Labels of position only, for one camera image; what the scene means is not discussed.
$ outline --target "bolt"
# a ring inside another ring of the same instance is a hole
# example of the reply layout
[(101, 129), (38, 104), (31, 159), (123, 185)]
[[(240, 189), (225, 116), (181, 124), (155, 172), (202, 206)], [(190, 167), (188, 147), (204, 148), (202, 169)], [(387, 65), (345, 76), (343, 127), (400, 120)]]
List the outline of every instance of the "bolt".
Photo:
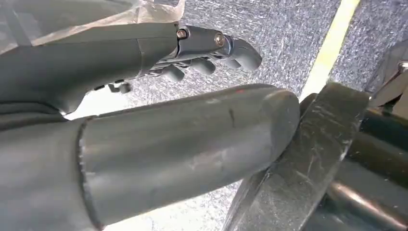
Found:
[(408, 70), (408, 63), (406, 62), (400, 63), (399, 66), (401, 67), (403, 72)]
[(218, 46), (220, 46), (220, 47), (224, 46), (224, 44), (225, 44), (225, 37), (220, 32), (216, 33), (216, 36), (214, 37), (214, 40), (216, 41), (216, 44)]
[(187, 31), (181, 29), (177, 31), (177, 38), (178, 39), (185, 39), (187, 38)]

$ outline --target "yellow stripe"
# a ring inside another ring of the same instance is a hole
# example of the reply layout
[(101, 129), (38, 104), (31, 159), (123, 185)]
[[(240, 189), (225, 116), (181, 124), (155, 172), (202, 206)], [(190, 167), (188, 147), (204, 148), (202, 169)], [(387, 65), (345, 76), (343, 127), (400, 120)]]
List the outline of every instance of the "yellow stripe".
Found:
[(329, 79), (344, 37), (360, 0), (342, 0), (320, 48), (318, 56), (303, 87), (300, 101), (312, 93), (319, 93)]

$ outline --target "plastic bag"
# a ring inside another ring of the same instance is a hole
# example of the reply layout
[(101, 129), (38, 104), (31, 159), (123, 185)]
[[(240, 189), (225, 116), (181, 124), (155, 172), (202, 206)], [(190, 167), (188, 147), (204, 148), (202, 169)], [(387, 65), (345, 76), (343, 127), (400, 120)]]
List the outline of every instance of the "plastic bag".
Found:
[(177, 6), (153, 0), (0, 1), (0, 54), (18, 46), (37, 46), (97, 26), (179, 21)]

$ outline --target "gray pipe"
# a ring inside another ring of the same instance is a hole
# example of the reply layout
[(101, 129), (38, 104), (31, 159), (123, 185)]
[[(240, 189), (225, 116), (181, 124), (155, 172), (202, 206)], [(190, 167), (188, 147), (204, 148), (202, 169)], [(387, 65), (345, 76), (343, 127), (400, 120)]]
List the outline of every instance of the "gray pipe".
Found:
[(407, 189), (345, 160), (305, 231), (406, 231)]
[(80, 137), (85, 190), (112, 224), (267, 168), (298, 121), (296, 96), (269, 85), (100, 116)]

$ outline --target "hex bolt head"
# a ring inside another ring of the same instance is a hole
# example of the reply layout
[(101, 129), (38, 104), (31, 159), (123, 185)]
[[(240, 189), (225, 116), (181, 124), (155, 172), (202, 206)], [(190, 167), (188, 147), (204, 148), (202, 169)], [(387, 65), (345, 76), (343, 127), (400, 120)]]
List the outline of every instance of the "hex bolt head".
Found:
[(216, 44), (220, 47), (224, 46), (225, 44), (225, 37), (222, 33), (218, 32), (216, 33), (214, 40), (216, 42)]
[(177, 31), (177, 38), (178, 39), (186, 39), (187, 38), (187, 31), (180, 29)]

